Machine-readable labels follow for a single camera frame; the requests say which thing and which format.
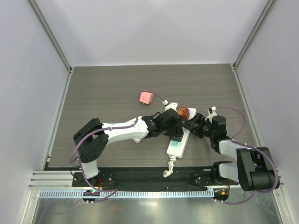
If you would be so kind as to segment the white power strip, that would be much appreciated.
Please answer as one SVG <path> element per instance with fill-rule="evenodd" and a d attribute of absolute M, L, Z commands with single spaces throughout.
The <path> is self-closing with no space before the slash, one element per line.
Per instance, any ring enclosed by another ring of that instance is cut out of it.
<path fill-rule="evenodd" d="M 187 112 L 184 113 L 183 115 L 183 122 L 189 121 L 193 119 L 197 113 L 197 110 L 195 108 L 188 108 L 185 107 L 184 110 L 187 110 Z M 190 131 L 188 128 L 185 128 L 184 126 L 182 127 L 183 130 L 183 135 L 181 138 L 181 141 L 177 140 L 171 140 L 169 143 L 169 146 L 167 148 L 167 155 L 169 157 L 175 157 L 175 158 L 182 158 L 184 154 L 185 147 L 187 145 L 187 141 L 190 135 Z"/>

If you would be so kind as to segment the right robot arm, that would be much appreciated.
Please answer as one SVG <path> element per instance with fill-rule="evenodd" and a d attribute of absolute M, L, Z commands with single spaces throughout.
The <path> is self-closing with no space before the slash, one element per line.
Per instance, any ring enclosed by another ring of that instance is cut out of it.
<path fill-rule="evenodd" d="M 205 118 L 197 113 L 193 119 L 183 123 L 183 127 L 199 138 L 209 138 L 215 152 L 235 160 L 235 163 L 215 163 L 217 168 L 210 174 L 213 183 L 220 185 L 230 179 L 239 183 L 244 191 L 271 192 L 279 188 L 280 180 L 270 150 L 228 137 L 225 117 L 213 115 Z"/>

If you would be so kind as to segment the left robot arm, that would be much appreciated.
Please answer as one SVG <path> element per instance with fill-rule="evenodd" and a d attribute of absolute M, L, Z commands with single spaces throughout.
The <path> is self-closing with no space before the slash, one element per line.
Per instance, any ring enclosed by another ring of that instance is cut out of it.
<path fill-rule="evenodd" d="M 175 110 L 169 109 L 153 116 L 140 116 L 133 120 L 109 124 L 98 118 L 90 120 L 73 136 L 83 169 L 83 181 L 88 186 L 99 182 L 97 159 L 106 146 L 123 140 L 155 138 L 159 135 L 181 140 L 183 137 L 183 118 Z"/>

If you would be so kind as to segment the red-brown plug adapter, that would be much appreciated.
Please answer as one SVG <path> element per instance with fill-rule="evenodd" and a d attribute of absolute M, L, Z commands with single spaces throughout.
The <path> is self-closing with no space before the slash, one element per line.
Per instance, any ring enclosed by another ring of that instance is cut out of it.
<path fill-rule="evenodd" d="M 183 121 L 189 120 L 190 112 L 188 107 L 179 107 L 177 113 L 182 117 Z"/>

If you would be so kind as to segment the white triangular socket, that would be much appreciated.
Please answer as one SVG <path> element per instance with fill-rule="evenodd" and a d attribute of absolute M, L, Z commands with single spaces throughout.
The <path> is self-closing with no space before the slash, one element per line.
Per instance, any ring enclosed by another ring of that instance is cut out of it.
<path fill-rule="evenodd" d="M 141 141 L 141 139 L 138 139 L 138 138 L 133 138 L 132 139 L 135 143 L 139 143 Z"/>

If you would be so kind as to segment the pink cube plug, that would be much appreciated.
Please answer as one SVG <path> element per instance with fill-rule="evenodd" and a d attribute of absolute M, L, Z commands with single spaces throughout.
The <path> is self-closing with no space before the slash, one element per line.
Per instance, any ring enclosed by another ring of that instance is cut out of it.
<path fill-rule="evenodd" d="M 139 101 L 145 105 L 149 105 L 153 99 L 153 95 L 153 93 L 144 91 L 140 94 Z"/>

